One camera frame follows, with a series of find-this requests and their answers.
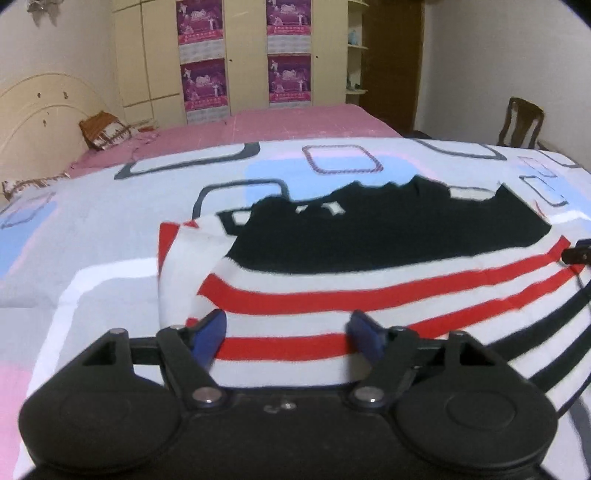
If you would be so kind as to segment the brown white pillow near headboard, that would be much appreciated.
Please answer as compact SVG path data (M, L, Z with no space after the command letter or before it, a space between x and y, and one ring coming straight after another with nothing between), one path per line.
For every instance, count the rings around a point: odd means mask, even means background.
M11 201L26 190L46 188L57 182L69 179L70 176L67 173L61 173L55 176L36 179L5 180L1 184L2 194L7 201Z

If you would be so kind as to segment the upper right purple poster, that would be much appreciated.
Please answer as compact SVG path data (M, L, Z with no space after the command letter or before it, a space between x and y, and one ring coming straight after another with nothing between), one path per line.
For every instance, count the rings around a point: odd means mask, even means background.
M311 0L266 1L267 53L311 54Z

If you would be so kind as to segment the lower right purple poster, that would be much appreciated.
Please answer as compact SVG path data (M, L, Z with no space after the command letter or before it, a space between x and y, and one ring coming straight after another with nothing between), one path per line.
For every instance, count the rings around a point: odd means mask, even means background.
M311 55L269 55L270 108L311 105Z

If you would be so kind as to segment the corner open shelf unit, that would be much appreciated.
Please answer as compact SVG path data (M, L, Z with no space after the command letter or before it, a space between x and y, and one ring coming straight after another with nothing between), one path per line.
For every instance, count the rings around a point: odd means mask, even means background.
M363 39L363 17L370 8L368 1L348 1L348 70L346 71L346 103L358 105L367 93L363 89L363 54L368 51Z

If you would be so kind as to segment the lower left purple poster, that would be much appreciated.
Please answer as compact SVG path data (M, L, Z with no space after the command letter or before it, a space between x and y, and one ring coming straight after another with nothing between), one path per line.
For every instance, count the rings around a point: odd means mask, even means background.
M224 119L230 114L225 60L210 59L180 66L183 102L188 124Z

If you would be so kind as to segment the upper left purple poster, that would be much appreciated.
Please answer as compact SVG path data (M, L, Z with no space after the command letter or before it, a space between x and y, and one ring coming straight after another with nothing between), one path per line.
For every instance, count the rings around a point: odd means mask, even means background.
M222 0L176 1L180 64L223 59Z

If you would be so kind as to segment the pink bed sheet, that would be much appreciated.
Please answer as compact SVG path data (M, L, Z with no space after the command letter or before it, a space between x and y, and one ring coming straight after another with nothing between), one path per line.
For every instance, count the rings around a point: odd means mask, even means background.
M65 173L77 178L129 162L256 141L400 136L356 105L247 110L219 121L139 133L104 151L89 150Z

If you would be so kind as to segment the dark brown wooden door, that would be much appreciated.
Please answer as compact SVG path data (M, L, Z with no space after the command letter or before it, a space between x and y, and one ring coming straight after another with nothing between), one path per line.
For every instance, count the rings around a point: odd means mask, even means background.
M370 1L363 12L360 106L401 134L414 130L423 39L422 1Z

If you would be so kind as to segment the dark wooden chair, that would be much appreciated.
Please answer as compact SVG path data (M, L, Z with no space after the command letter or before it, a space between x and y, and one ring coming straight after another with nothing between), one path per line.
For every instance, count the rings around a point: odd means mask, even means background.
M511 97L497 144L503 147L534 149L541 133L545 112L519 97Z

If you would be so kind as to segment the striped knit children's sweater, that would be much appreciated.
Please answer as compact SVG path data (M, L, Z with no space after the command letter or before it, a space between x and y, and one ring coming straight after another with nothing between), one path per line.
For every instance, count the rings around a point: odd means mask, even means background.
M590 383L590 271L561 258L588 234L506 186L477 199L415 177L269 197L160 225L160 321L223 311L211 375L228 387L362 379L369 363L346 336L358 310L424 338L464 330L561 409Z

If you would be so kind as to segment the cream yellow wardrobe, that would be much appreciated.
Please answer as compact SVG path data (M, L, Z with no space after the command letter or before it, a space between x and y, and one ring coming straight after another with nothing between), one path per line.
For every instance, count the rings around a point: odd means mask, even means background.
M115 1L118 88L128 122L186 122L176 1ZM224 1L225 75L230 114L270 108L266 1ZM348 2L311 1L311 105L346 101Z

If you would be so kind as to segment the cream arched headboard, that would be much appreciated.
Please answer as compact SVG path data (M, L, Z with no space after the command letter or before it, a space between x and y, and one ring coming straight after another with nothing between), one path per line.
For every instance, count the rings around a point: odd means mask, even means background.
M87 83L70 75L16 83L1 94L1 179L62 173L87 150L79 122L107 109Z

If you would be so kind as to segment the purple poster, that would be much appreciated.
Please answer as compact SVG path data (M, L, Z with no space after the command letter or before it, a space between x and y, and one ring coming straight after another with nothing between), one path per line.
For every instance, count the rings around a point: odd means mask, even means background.
M267 53L311 54L311 0L266 1Z
M311 55L269 55L270 108L311 105Z
M180 64L223 59L222 0L176 1Z
M224 119L230 114L225 60L210 59L180 66L183 102L188 124Z

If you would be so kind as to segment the orange white patterned pillow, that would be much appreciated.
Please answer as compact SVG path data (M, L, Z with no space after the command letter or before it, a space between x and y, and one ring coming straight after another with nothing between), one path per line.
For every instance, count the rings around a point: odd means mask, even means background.
M138 131L115 115L100 111L79 123L82 136L90 149L108 150L133 138Z

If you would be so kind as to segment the wall ornament above headboard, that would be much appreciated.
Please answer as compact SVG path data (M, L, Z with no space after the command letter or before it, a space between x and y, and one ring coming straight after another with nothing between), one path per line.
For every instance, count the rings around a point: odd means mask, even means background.
M26 11L33 16L47 14L53 17L59 12L62 3L62 0L28 0L26 2Z

